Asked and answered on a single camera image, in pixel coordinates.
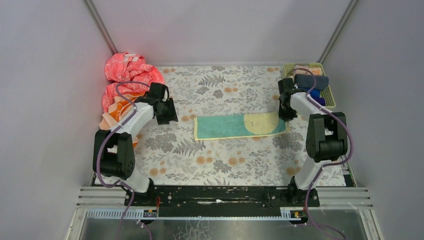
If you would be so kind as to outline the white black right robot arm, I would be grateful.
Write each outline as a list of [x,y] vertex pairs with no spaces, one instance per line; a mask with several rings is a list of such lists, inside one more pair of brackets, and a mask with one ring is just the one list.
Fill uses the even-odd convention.
[[339,165],[338,159],[347,153],[346,116],[320,105],[309,93],[296,88],[291,78],[284,78],[277,84],[279,118],[289,122],[301,115],[308,121],[307,158],[289,184],[294,190],[307,191],[315,187],[323,168]]

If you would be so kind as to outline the yellow and teal towel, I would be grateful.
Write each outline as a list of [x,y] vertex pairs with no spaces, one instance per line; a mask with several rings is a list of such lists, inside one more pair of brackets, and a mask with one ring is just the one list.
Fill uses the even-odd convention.
[[199,116],[194,119],[194,138],[223,140],[236,138],[268,137],[289,129],[278,112]]

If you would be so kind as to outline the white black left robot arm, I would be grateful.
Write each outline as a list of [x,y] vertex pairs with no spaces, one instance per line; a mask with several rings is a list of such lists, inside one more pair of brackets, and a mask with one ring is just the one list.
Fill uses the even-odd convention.
[[153,181],[135,169],[133,138],[152,119],[158,125],[177,122],[169,88],[158,82],[148,85],[147,92],[131,100],[119,91],[116,93],[131,106],[130,112],[108,130],[98,130],[94,137],[93,171],[106,188],[121,185],[131,192],[145,194]]

